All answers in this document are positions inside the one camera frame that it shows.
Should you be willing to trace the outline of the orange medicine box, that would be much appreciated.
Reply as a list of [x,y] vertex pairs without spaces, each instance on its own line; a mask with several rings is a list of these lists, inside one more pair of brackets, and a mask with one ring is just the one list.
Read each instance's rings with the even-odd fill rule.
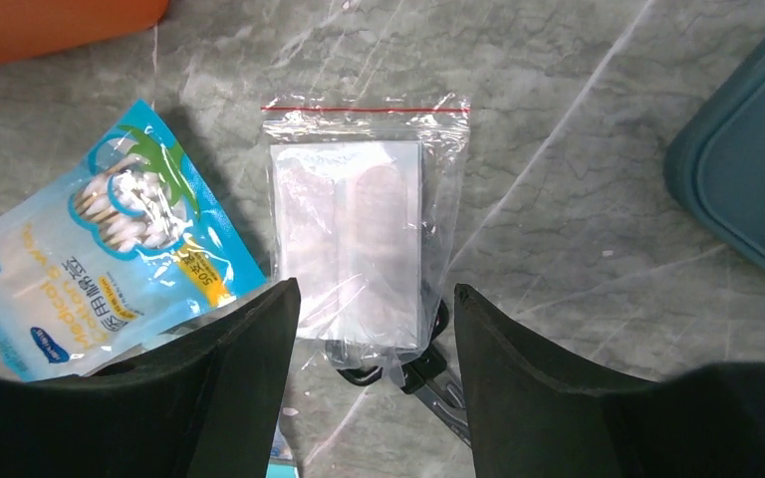
[[0,1],[0,65],[147,30],[158,1]]

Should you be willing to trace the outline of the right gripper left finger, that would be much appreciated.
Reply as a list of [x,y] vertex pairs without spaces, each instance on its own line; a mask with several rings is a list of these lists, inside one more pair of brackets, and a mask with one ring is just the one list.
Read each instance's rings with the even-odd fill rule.
[[295,343],[296,280],[91,376],[0,378],[0,477],[262,477]]

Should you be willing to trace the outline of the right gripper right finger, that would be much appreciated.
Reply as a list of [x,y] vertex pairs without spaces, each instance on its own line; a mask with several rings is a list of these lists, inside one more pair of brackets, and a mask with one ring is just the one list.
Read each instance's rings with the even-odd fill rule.
[[662,381],[574,354],[472,286],[454,327],[480,477],[765,477],[765,361]]

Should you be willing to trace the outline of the clear zip bag white pads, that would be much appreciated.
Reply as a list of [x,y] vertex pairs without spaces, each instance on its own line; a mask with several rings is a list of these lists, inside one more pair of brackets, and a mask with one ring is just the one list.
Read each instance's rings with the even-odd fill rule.
[[300,287],[298,339],[354,385],[404,381],[448,320],[470,100],[285,95],[262,114],[272,264]]

